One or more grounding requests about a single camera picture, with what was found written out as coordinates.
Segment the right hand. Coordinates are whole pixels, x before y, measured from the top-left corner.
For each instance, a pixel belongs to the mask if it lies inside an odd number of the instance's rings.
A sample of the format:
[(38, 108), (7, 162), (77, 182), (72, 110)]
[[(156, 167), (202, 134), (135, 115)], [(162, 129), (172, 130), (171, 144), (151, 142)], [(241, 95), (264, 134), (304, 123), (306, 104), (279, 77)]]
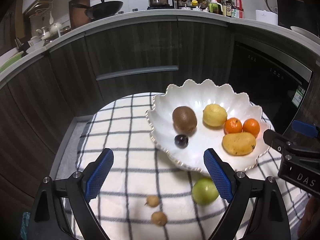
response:
[(304, 216), (302, 218), (301, 224), (298, 228), (298, 237), (300, 238), (303, 233), (307, 230), (307, 228), (310, 226), (315, 214), (319, 210), (319, 199), (315, 198), (314, 196), (311, 196), (310, 199), (307, 202), (307, 205), (305, 207)]

